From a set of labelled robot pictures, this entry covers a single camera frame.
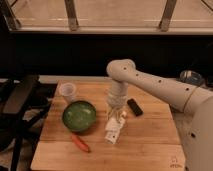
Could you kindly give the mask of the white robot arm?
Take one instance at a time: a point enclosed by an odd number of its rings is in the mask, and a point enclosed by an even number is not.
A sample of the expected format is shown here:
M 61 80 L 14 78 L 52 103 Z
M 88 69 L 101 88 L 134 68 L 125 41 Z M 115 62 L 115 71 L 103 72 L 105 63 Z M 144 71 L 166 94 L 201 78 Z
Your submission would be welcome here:
M 140 72 L 130 59 L 113 60 L 106 70 L 112 79 L 107 97 L 111 108 L 125 105 L 127 88 L 132 84 L 183 113 L 193 114 L 185 167 L 188 171 L 213 171 L 212 91 Z

